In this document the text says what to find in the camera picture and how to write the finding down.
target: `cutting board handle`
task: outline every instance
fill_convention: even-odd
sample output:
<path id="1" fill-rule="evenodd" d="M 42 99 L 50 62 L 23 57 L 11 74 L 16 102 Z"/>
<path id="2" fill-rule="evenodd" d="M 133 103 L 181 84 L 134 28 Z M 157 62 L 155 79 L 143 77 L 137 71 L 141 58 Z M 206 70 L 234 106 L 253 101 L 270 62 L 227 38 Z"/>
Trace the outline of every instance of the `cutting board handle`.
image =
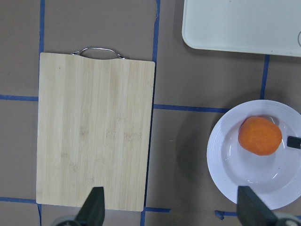
<path id="1" fill-rule="evenodd" d="M 113 52 L 116 56 L 118 56 L 118 58 L 120 59 L 127 59 L 126 57 L 120 55 L 119 53 L 115 52 L 114 50 L 112 49 L 109 49 L 109 48 L 100 48 L 100 47 L 87 47 L 87 48 L 83 48 L 82 50 L 80 51 L 76 51 L 76 52 L 73 52 L 71 53 L 72 55 L 81 55 L 83 52 L 85 52 L 87 49 L 97 49 L 97 50 L 105 50 L 105 51 L 110 51 L 110 52 Z"/>

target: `bamboo board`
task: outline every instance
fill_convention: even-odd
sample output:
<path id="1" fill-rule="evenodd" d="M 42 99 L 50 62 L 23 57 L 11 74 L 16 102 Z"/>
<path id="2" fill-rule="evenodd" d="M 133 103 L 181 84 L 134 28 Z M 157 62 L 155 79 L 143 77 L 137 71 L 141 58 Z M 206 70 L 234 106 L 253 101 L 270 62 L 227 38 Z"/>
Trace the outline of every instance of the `bamboo board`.
<path id="1" fill-rule="evenodd" d="M 41 53 L 37 203 L 142 211 L 154 62 Z"/>

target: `orange ball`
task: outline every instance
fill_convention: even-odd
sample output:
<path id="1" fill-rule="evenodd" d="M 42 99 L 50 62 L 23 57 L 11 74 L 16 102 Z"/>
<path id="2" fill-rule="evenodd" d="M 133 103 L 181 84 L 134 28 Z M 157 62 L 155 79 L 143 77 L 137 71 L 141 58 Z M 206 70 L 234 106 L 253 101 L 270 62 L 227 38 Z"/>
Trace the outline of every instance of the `orange ball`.
<path id="1" fill-rule="evenodd" d="M 238 134 L 240 145 L 257 155 L 273 154 L 278 149 L 281 140 L 282 133 L 277 125 L 255 116 L 244 121 Z"/>

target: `wooden cutting board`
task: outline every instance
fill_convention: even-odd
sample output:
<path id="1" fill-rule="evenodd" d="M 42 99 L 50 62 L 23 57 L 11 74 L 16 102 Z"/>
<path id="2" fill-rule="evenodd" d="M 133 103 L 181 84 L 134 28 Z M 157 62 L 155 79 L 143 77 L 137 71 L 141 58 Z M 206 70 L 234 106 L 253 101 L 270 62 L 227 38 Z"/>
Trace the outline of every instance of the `wooden cutting board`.
<path id="1" fill-rule="evenodd" d="M 37 203 L 142 211 L 154 62 L 41 53 Z"/>

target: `black object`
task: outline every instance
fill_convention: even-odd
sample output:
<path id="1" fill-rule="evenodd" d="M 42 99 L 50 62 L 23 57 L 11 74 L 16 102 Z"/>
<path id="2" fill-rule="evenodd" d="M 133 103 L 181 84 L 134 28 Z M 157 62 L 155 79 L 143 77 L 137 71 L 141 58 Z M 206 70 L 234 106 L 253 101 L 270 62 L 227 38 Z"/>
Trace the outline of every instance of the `black object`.
<path id="1" fill-rule="evenodd" d="M 103 187 L 94 187 L 75 220 L 64 221 L 57 226 L 102 226 L 104 212 Z"/>
<path id="2" fill-rule="evenodd" d="M 286 145 L 288 147 L 301 149 L 301 138 L 288 136 Z"/>
<path id="3" fill-rule="evenodd" d="M 243 226 L 301 226 L 290 215 L 279 219 L 249 186 L 238 187 L 237 215 Z"/>

